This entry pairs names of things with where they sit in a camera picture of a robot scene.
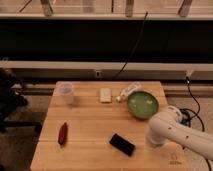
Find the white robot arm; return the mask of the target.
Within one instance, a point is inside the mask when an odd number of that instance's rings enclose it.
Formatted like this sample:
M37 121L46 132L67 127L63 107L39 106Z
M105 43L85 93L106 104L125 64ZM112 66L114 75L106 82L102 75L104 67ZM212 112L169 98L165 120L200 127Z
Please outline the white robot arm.
M162 108L148 121L147 142L153 147L159 147L168 139L213 161L213 135L184 126L181 121L182 113L178 108Z

